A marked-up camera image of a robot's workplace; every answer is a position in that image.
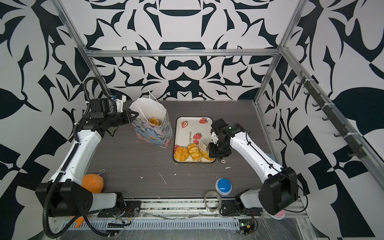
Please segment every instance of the strawberry tray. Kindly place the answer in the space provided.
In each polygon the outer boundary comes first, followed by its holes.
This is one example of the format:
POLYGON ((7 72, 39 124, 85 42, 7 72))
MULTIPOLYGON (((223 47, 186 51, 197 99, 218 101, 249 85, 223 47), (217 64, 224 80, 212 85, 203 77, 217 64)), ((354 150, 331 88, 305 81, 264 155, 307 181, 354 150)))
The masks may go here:
MULTIPOLYGON (((195 143, 198 146, 199 141, 202 141, 208 146, 208 143, 211 141, 211 124, 212 119, 207 117, 179 117, 176 122, 174 152, 178 147, 186 148, 192 143, 195 143)), ((175 158, 175 154, 173 154, 173 159, 176 162, 193 163, 211 163, 215 161, 210 161, 202 157, 200 162, 194 162, 191 156, 185 161, 180 161, 175 158)))

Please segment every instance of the paper bag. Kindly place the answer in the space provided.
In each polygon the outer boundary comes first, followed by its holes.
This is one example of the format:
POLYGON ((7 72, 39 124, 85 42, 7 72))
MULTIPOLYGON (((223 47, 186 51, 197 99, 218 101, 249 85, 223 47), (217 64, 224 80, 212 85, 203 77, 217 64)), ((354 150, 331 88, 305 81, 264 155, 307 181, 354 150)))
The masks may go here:
POLYGON ((137 137, 167 148, 173 132, 166 108, 157 100, 155 101, 150 98, 138 98, 129 108, 139 113, 139 116, 132 122, 137 137), (157 118, 159 123, 161 123, 160 126, 150 124, 148 122, 150 118, 157 118))

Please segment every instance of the blue button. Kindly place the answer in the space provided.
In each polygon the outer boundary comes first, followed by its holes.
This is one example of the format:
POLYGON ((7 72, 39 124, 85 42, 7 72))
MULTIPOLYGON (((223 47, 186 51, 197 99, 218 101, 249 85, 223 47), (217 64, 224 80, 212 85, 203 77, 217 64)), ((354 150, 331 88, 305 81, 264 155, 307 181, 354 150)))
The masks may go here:
POLYGON ((220 178, 216 181, 216 190, 221 195, 228 195, 232 191, 232 184, 226 178, 220 178))

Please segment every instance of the wall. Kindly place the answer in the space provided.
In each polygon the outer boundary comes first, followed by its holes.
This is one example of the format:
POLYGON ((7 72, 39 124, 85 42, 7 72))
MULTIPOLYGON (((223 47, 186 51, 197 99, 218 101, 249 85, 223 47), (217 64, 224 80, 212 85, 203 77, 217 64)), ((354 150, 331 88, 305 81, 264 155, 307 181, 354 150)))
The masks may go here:
POLYGON ((35 195, 66 156, 89 69, 50 1, 0 1, 1 239, 43 230, 35 195))
MULTIPOLYGON (((384 5, 310 0, 289 49, 383 158, 384 5)), ((382 239, 384 192, 337 133, 285 60, 260 101, 273 145, 308 193, 323 239, 382 239)))
MULTIPOLYGON (((67 0, 90 50, 276 48, 297 0, 67 0)), ((253 99, 268 56, 97 58, 131 99, 253 99)))

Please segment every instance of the tray rim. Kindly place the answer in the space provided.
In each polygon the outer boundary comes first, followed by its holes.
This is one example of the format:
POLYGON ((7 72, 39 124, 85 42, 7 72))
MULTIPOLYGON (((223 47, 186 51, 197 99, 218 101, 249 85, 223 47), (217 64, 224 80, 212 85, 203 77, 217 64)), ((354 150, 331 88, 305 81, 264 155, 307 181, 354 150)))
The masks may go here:
MULTIPOLYGON (((216 161, 216 158, 215 158, 215 160, 213 160, 213 161, 211 161, 211 162, 182 162, 182 161, 176 161, 175 160, 175 143, 176 143, 176 131, 177 131, 177 121, 180 119, 180 118, 200 118, 200 117, 193 117, 193 116, 183 116, 183 117, 178 117, 177 118, 177 120, 176 120, 176 128, 175 128, 175 137, 174 137, 174 139, 173 139, 173 148, 172 148, 172 159, 173 159, 173 161, 175 161, 176 163, 190 163, 190 164, 193 164, 193 163, 206 163, 206 164, 212 164, 212 163, 214 163, 215 161, 216 161)), ((211 117, 209 117, 209 116, 205 116, 205 117, 201 117, 201 118, 209 118, 209 119, 211 119, 212 120, 212 118, 211 117)))

